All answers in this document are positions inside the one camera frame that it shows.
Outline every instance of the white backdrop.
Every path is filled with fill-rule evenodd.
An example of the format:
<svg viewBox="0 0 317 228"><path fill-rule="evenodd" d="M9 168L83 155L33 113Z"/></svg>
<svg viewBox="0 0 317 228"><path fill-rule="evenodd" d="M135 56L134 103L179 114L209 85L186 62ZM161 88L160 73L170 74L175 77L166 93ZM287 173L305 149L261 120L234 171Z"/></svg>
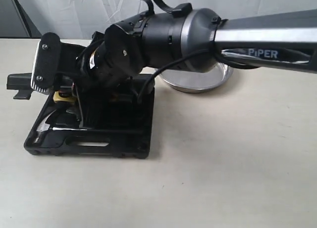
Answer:
<svg viewBox="0 0 317 228"><path fill-rule="evenodd" d="M240 18L297 10L316 9L316 0L164 0L176 6L191 2L208 7L222 18ZM43 34L56 32L65 39L90 39L115 23L146 9L138 0L19 0Z"/></svg>

